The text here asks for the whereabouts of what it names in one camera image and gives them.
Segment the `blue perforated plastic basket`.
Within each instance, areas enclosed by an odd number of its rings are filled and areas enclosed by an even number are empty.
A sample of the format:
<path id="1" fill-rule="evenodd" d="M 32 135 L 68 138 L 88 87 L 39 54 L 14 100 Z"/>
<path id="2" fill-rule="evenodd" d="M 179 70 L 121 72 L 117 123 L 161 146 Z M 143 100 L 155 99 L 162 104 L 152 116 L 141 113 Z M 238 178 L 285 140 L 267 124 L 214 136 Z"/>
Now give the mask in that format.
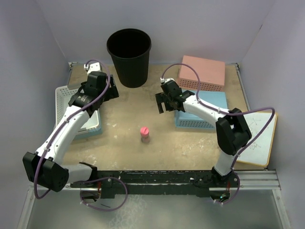
<path id="1" fill-rule="evenodd" d="M 199 91 L 199 98 L 220 108 L 228 108 L 225 92 Z M 175 111 L 174 121 L 178 128 L 214 129 L 207 121 L 182 111 Z"/>

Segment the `pink perforated plastic basket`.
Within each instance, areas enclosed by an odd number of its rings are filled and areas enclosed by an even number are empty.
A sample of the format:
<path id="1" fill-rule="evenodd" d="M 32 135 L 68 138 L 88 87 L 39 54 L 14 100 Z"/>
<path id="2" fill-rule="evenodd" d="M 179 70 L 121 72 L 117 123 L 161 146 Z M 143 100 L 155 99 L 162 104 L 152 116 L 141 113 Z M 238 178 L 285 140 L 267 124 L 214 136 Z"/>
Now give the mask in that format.
<path id="1" fill-rule="evenodd" d="M 182 63 L 177 77 L 181 88 L 196 90 L 200 82 L 202 91 L 224 90 L 224 62 L 185 55 Z"/>

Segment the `large black plastic bucket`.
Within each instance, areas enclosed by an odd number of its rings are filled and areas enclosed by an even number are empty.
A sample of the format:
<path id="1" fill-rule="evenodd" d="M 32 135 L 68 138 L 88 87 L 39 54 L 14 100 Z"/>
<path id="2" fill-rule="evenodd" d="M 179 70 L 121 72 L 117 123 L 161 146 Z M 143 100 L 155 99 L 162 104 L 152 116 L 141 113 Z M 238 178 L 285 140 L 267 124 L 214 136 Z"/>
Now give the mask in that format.
<path id="1" fill-rule="evenodd" d="M 123 86 L 138 88 L 146 83 L 152 47 L 147 33 L 134 28 L 116 31 L 108 38 L 106 47 Z"/>

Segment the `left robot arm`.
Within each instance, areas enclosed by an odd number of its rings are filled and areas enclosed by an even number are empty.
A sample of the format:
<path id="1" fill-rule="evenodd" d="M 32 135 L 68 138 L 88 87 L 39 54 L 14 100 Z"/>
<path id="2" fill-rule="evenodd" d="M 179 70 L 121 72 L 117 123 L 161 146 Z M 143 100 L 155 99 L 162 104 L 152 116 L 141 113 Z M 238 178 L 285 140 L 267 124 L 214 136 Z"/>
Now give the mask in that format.
<path id="1" fill-rule="evenodd" d="M 84 162 L 62 165 L 64 155 L 81 127 L 102 103 L 119 96 L 112 75 L 100 71 L 88 74 L 48 139 L 34 153 L 27 152 L 22 162 L 30 182 L 59 192 L 67 183 L 81 181 L 87 187 L 98 182 L 97 168 Z"/>

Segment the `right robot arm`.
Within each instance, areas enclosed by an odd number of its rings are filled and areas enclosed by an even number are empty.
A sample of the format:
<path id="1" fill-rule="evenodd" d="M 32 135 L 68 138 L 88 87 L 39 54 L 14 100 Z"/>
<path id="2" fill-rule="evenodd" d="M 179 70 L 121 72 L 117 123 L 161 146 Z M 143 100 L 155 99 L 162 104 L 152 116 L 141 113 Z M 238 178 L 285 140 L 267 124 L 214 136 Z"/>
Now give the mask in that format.
<path id="1" fill-rule="evenodd" d="M 222 187 L 229 181 L 236 154 L 252 138 L 251 131 L 242 112 L 217 107 L 198 97 L 191 91 L 182 91 L 173 78 L 160 79 L 161 93 L 155 95 L 159 113 L 181 111 L 207 121 L 216 129 L 217 143 L 221 150 L 213 167 L 212 182 Z"/>

